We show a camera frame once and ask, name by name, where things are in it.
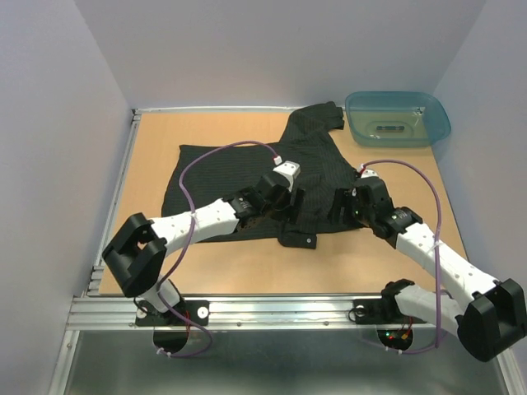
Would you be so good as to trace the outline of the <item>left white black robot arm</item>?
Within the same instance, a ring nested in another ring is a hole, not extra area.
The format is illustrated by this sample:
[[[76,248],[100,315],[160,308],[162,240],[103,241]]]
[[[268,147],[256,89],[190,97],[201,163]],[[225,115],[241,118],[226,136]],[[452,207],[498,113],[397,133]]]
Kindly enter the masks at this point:
[[[271,171],[255,186],[204,207],[151,219],[133,214],[106,245],[102,259],[126,297],[144,299],[163,323],[188,323],[183,296],[161,272],[165,258],[174,252],[184,256],[192,244],[240,233],[267,219],[296,223],[305,190],[294,184],[294,176]]]

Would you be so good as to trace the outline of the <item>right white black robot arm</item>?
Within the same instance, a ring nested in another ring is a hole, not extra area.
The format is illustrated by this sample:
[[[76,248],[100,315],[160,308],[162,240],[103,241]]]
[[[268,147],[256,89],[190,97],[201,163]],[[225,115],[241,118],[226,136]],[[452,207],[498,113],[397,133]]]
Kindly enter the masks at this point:
[[[437,239],[408,207],[395,207],[385,182],[362,177],[338,189],[329,220],[357,223],[435,277],[438,291],[414,281],[386,284],[377,299],[358,300],[349,316],[358,324],[401,323],[415,318],[455,336],[475,359],[487,362],[526,336],[526,304],[514,280],[499,281]]]

